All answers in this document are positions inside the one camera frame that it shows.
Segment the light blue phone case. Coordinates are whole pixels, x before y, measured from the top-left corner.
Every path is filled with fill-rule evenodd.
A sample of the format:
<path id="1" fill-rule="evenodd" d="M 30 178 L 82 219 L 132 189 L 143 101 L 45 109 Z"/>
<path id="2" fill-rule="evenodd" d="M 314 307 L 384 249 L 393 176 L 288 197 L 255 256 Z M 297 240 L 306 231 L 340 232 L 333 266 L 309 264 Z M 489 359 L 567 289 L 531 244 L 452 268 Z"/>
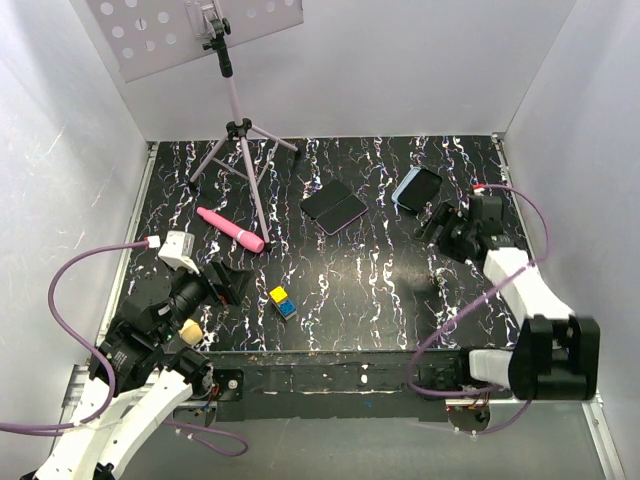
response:
<path id="1" fill-rule="evenodd" d="M 421 169 L 412 167 L 404 176 L 396 190 L 391 195 L 391 199 L 397 206 L 409 211 L 415 211 L 416 198 L 420 194 L 419 174 Z"/>

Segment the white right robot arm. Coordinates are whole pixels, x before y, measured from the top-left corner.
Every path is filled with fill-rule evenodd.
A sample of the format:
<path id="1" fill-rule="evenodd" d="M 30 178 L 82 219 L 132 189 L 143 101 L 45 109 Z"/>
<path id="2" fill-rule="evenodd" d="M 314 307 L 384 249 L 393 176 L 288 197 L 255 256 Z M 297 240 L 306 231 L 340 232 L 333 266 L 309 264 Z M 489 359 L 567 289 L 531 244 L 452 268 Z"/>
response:
<path id="1" fill-rule="evenodd" d="M 511 349 L 462 349 L 453 387 L 469 398 L 490 385 L 520 400 L 590 400 L 597 389 L 600 327 L 552 292 L 527 252 L 505 232 L 504 213 L 501 198 L 473 195 L 465 211 L 449 203 L 436 207 L 421 232 L 445 256 L 480 262 L 520 330 Z"/>

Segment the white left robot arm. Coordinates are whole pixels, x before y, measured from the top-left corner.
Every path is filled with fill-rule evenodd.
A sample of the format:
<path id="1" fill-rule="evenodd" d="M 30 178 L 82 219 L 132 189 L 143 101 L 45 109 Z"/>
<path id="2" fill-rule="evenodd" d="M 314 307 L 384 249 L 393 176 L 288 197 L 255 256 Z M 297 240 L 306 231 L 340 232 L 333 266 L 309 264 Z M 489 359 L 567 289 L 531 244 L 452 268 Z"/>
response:
<path id="1" fill-rule="evenodd" d="M 211 403 L 241 384 L 242 375 L 218 371 L 195 350 L 202 333 L 191 317 L 201 305 L 240 305 L 251 278 L 213 261 L 136 287 L 91 359 L 71 428 L 56 431 L 54 450 L 28 478 L 117 479 L 182 402 Z"/>

